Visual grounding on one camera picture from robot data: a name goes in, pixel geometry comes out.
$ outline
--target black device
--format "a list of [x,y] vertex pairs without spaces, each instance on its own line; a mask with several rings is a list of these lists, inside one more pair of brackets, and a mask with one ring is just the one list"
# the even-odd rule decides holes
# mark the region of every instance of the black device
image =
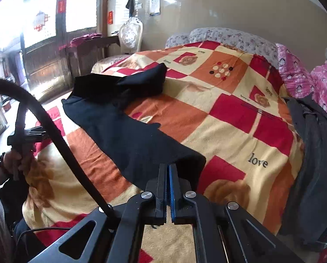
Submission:
[[[191,191],[190,183],[178,177],[175,164],[161,164],[158,177],[148,181],[146,190],[127,203],[108,205],[39,102],[24,89],[1,79],[0,94],[23,103],[21,109],[19,106],[16,130],[8,143],[17,145],[49,136],[78,181],[99,205],[30,262],[136,263],[144,226],[165,224],[168,203],[174,224],[192,225],[198,263],[303,262],[236,202],[219,205]],[[31,131],[25,130],[27,107],[45,129],[39,131],[39,138],[31,137]]]

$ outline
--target red square pattern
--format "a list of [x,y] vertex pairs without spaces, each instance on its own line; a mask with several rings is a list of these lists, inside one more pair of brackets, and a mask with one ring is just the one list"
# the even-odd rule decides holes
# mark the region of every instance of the red square pattern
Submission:
[[270,64],[263,56],[259,56],[255,54],[249,66],[252,69],[254,69],[257,73],[259,73],[260,75],[266,78]]
[[209,114],[249,133],[256,119],[257,109],[253,110],[244,104],[238,97],[221,94]]
[[[50,110],[47,111],[48,115],[50,116],[50,118],[54,121],[54,124],[56,125],[56,127],[60,130],[61,135],[65,136],[65,130],[64,127],[62,125],[62,121],[60,117],[60,111],[58,109],[58,107],[53,107]],[[34,153],[34,156],[36,156],[42,149],[46,148],[49,144],[52,143],[51,139],[45,139],[42,142],[36,143],[36,152]]]
[[138,256],[138,263],[150,263],[153,259],[149,254],[147,254],[143,249],[140,249]]
[[237,180],[243,180],[244,177],[245,173],[243,171],[215,155],[201,172],[197,192],[203,194],[206,188],[216,180],[236,182]]
[[281,118],[268,115],[261,116],[254,137],[269,146],[278,148],[280,152],[287,156],[290,154],[294,139],[286,122]]
[[279,89],[283,85],[283,80],[282,80],[282,77],[280,76],[278,70],[275,69],[274,67],[272,67],[269,72],[267,80],[272,84],[273,89],[279,95]]
[[168,69],[166,72],[166,77],[181,79],[181,78],[187,77],[187,75],[185,75],[181,72],[178,72],[176,70],[173,70],[173,69]]
[[221,44],[216,41],[204,41],[200,48],[215,50]]
[[250,93],[250,96],[249,96],[249,98],[251,99],[251,100],[253,100],[253,101],[255,101],[255,95],[256,94],[259,94],[259,95],[261,95],[261,96],[265,96],[265,94],[264,93],[262,93],[260,90],[259,90],[259,88],[257,88],[256,86],[254,86],[253,88],[252,88],[252,91],[251,91],[251,93]]
[[183,57],[185,57],[185,56],[195,56],[195,55],[196,55],[196,54],[191,53],[191,52],[184,52],[180,57],[177,57],[177,58],[174,60],[174,62],[179,63],[180,60],[181,60]]
[[121,68],[117,70],[117,72],[122,73],[124,75],[132,75],[135,72],[143,71],[143,69],[131,69],[131,68]]
[[185,47],[199,47],[200,45],[201,45],[201,41],[185,44],[184,46]]
[[147,66],[145,66],[142,70],[140,70],[140,71],[145,71],[145,70],[148,70],[148,69],[152,69],[152,68],[154,68],[154,67],[156,67],[156,66],[158,66],[159,64],[157,63],[157,62],[153,62],[153,63],[151,63],[151,64],[149,64],[149,65],[147,65]]

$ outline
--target blanket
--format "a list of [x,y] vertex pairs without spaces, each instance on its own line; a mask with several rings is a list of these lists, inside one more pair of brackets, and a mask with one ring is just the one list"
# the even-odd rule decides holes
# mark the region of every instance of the blanket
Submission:
[[[133,102],[125,113],[140,122],[160,123],[162,132],[205,156],[197,191],[217,203],[239,202],[276,234],[303,159],[303,142],[282,99],[288,95],[278,71],[263,57],[205,41],[138,52],[103,74],[128,76],[159,63],[168,68],[163,93]],[[140,192],[60,103],[49,113],[107,202],[124,203]],[[73,226],[96,203],[54,144],[41,148],[38,165],[26,175],[31,186],[23,206],[26,223],[30,228]],[[36,233],[46,246],[62,234]],[[145,227],[139,262],[194,261],[191,226]]]

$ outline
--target metal frame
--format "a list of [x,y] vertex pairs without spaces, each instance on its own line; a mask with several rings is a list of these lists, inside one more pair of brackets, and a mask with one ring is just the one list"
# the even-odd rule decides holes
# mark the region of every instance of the metal frame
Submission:
[[193,226],[197,263],[303,262],[237,203],[210,203],[190,189],[175,164],[161,164],[145,192],[109,205],[112,215],[96,208],[30,262],[138,262],[144,225],[165,224],[169,201],[172,222]]

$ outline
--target metal screw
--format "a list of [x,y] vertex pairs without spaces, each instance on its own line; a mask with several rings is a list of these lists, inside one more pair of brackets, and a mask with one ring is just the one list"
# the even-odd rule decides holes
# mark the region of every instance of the metal screw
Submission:
[[187,198],[195,198],[196,197],[196,193],[194,191],[188,191],[186,192],[186,197]]
[[151,192],[143,192],[141,196],[143,199],[150,199],[153,194]]
[[239,205],[238,205],[238,203],[236,203],[236,202],[229,202],[228,205],[227,205],[227,207],[228,207],[230,210],[235,211],[235,210],[237,210],[237,209],[239,208]]

